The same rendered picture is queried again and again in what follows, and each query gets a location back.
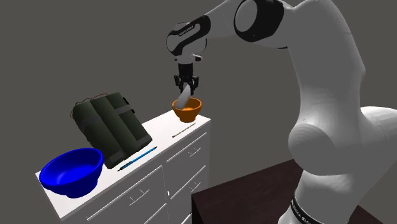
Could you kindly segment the grey rectangular object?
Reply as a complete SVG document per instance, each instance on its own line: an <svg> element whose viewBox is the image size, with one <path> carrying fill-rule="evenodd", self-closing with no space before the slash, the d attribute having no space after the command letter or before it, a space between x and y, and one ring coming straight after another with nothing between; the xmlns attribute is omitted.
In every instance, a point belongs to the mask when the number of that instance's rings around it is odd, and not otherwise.
<svg viewBox="0 0 397 224"><path fill-rule="evenodd" d="M185 86L184 90L182 91L181 95L178 97L177 101L174 104L174 107L177 109L184 109L189 98L191 96L191 88L189 85Z"/></svg>

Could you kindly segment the dark brown robot stand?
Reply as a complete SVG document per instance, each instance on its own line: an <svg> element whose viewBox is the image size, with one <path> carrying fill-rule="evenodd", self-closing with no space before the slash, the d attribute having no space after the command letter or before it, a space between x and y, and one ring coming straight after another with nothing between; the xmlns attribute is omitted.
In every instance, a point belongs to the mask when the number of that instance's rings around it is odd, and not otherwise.
<svg viewBox="0 0 397 224"><path fill-rule="evenodd" d="M349 175L317 176L293 160L192 195L192 224L382 224L358 206Z"/></svg>

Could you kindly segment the thin brown pencil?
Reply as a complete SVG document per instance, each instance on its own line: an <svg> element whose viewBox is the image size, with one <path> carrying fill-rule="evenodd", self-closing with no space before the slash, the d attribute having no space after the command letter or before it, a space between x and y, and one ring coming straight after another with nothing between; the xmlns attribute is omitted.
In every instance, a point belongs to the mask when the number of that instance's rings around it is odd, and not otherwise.
<svg viewBox="0 0 397 224"><path fill-rule="evenodd" d="M193 123L193 124L187 126L186 128L184 128L183 130L180 130L177 134L174 134L174 135L172 136L172 138L174 138L174 137L180 135L182 132L186 131L187 129L189 129L190 127L194 126L195 124L196 124L196 123Z"/></svg>

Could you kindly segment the blue bowl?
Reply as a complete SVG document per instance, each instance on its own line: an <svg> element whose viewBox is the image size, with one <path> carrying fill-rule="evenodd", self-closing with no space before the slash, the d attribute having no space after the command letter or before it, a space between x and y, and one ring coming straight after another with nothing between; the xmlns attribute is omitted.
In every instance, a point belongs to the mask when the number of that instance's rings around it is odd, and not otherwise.
<svg viewBox="0 0 397 224"><path fill-rule="evenodd" d="M98 183L104 165L101 151L79 148L48 162L39 173L43 188L71 199L90 193Z"/></svg>

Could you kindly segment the dark green strapped bundle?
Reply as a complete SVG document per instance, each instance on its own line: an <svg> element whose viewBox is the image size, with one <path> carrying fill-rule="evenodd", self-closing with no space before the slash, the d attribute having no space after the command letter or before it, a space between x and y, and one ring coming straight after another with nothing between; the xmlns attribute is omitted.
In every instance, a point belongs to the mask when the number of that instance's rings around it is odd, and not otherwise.
<svg viewBox="0 0 397 224"><path fill-rule="evenodd" d="M71 118L90 145L101 151L108 169L152 142L132 106L119 92L77 102Z"/></svg>

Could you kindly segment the blue pen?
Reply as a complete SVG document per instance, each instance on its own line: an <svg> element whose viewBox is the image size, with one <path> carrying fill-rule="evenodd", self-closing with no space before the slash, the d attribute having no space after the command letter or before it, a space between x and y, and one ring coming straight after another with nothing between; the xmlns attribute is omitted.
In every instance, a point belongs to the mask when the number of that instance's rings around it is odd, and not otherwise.
<svg viewBox="0 0 397 224"><path fill-rule="evenodd" d="M131 164L133 164L134 162L137 162L138 160L140 160L141 158L145 157L147 154L151 153L152 151L154 151L155 149L157 149L157 146L151 148L150 150L144 152L142 155L139 155L138 157L136 157L135 159L131 160L130 162L126 163L125 165L121 166L117 171L122 171L125 168L127 168L128 166L130 166Z"/></svg>

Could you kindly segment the orange bowl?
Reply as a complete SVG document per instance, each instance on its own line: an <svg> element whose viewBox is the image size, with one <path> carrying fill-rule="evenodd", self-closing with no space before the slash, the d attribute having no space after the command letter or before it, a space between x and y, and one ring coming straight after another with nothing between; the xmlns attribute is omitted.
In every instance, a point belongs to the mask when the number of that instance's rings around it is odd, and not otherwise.
<svg viewBox="0 0 397 224"><path fill-rule="evenodd" d="M189 98L184 109L176 108L175 103L176 100L172 103L172 110L180 121L184 123L193 122L202 109L202 101L194 97Z"/></svg>

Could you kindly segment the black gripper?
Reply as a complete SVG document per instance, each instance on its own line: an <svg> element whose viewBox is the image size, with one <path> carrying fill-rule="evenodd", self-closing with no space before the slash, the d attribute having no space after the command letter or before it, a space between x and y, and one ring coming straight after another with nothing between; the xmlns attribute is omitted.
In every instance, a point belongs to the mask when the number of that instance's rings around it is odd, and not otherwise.
<svg viewBox="0 0 397 224"><path fill-rule="evenodd" d="M180 93L183 92L183 82L188 83L190 95L194 95L195 89L199 85L199 77L193 75L193 63L178 64L178 74L174 75L174 81Z"/></svg>

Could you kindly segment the white chest of drawers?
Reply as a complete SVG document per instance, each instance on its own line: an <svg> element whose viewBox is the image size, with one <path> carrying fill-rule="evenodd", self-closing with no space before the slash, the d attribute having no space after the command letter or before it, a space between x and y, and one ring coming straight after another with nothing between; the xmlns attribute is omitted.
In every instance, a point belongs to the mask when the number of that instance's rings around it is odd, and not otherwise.
<svg viewBox="0 0 397 224"><path fill-rule="evenodd" d="M180 135L180 130L196 123ZM103 168L97 186L70 199L45 188L55 224L192 224L191 195L208 187L211 119L183 123L168 111L143 124L157 149L122 171Z"/></svg>

